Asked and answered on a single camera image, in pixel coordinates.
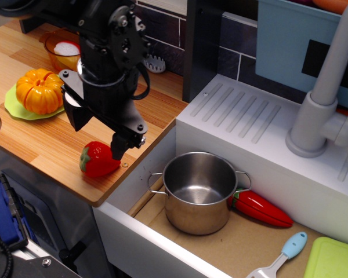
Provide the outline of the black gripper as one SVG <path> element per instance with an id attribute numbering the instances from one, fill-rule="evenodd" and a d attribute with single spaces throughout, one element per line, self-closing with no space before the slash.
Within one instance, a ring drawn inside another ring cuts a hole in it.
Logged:
<path id="1" fill-rule="evenodd" d="M 94 117 L 113 130 L 110 148 L 114 160 L 121 160 L 127 150 L 145 143 L 147 124 L 134 103 L 140 97 L 135 95 L 138 76 L 134 69 L 116 80 L 102 82 L 84 72 L 59 72 L 64 82 L 63 106 L 70 124 L 79 131 Z"/>

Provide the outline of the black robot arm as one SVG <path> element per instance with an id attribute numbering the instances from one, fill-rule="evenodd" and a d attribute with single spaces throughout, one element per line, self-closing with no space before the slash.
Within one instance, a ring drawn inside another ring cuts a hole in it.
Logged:
<path id="1" fill-rule="evenodd" d="M 0 15 L 39 17 L 79 35 L 75 71 L 62 70 L 64 109 L 75 130 L 96 118 L 114 131 L 112 157 L 120 160 L 145 142 L 147 125 L 135 101 L 138 78 L 149 81 L 143 62 L 150 47 L 131 1 L 0 1 Z"/>

